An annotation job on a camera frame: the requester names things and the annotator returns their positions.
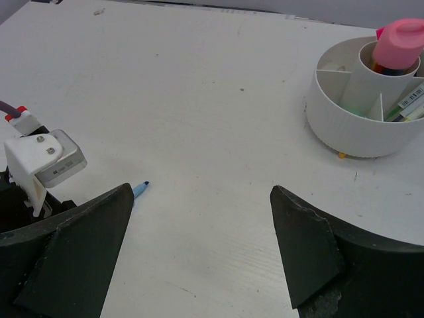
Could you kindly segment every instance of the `white pen holder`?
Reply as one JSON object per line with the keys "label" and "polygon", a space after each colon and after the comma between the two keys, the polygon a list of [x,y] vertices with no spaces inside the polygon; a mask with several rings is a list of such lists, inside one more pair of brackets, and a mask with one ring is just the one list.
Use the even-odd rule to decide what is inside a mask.
{"label": "white pen holder", "polygon": [[[375,37],[354,38],[328,49],[318,61],[307,94],[307,119],[318,138],[338,152],[363,158],[393,154],[424,129],[424,119],[383,121],[384,112],[424,82],[424,67],[417,61],[404,76],[384,76],[371,71],[365,63],[371,56],[374,41]],[[352,105],[361,105],[367,117],[339,106],[342,97],[344,103],[353,103],[355,98],[361,101]]]}

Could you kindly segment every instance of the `white bracket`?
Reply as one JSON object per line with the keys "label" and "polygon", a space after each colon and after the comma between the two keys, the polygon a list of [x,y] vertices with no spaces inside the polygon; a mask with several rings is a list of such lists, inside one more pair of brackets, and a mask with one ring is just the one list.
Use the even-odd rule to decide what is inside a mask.
{"label": "white bracket", "polygon": [[14,181],[24,189],[34,207],[33,215],[40,215],[46,188],[35,174],[62,156],[62,145],[49,134],[38,134],[5,141],[5,153],[10,174]]}

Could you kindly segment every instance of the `blue pen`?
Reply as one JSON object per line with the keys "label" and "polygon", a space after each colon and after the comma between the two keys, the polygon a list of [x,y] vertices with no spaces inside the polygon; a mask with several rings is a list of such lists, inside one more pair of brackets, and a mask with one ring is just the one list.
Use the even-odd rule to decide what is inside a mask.
{"label": "blue pen", "polygon": [[134,193],[134,200],[138,198],[140,194],[142,194],[145,191],[148,184],[149,184],[149,181],[145,181],[142,184],[139,184],[138,186],[136,186],[134,189],[132,189],[132,192]]}

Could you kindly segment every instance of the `gray cable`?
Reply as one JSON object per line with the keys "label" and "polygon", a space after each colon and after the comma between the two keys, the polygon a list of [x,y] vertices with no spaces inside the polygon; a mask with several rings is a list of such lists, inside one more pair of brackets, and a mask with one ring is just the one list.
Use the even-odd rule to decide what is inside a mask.
{"label": "gray cable", "polygon": [[6,114],[12,116],[13,118],[18,118],[22,115],[20,111],[5,103],[4,101],[0,101],[0,111],[4,111]]}

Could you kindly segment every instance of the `white table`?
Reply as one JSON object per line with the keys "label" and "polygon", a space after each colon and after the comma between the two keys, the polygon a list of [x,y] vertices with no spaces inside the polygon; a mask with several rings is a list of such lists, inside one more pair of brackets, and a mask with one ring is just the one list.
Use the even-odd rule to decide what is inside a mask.
{"label": "white table", "polygon": [[[424,244],[424,138],[387,158],[340,160],[305,123],[320,55],[372,33],[86,0],[29,3],[1,25],[0,98],[64,129],[89,162],[54,194],[80,204],[151,181],[102,318],[297,317],[272,222],[276,184]],[[6,123],[0,133],[15,134]]]}

